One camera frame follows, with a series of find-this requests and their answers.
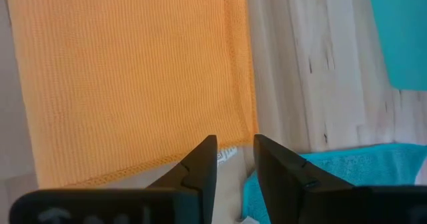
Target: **teal object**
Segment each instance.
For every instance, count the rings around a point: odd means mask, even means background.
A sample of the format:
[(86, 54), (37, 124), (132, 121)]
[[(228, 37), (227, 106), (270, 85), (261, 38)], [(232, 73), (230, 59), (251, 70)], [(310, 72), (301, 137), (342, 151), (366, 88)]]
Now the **teal object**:
[[(302, 155), (314, 165), (353, 185), (413, 185), (427, 156), (427, 147), (387, 144), (347, 151)], [(244, 185), (242, 218), (270, 224), (256, 173)]]
[(427, 0), (371, 0), (392, 86), (427, 91)]

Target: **orange cloth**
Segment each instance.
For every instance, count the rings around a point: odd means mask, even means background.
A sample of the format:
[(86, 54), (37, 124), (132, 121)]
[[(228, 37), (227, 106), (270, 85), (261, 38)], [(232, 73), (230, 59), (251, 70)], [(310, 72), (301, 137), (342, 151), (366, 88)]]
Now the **orange cloth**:
[(177, 161), (257, 132), (246, 0), (9, 0), (40, 187)]

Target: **teal cloth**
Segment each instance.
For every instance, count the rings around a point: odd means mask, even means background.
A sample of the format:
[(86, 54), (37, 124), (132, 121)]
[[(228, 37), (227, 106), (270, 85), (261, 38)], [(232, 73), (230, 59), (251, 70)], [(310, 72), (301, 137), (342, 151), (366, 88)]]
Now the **teal cloth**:
[[(427, 156), (427, 147), (386, 144), (346, 151), (302, 155), (314, 165), (353, 185), (413, 185)], [(245, 183), (242, 217), (269, 224), (256, 173)]]
[(398, 89), (427, 90), (427, 0), (371, 0), (384, 61)]

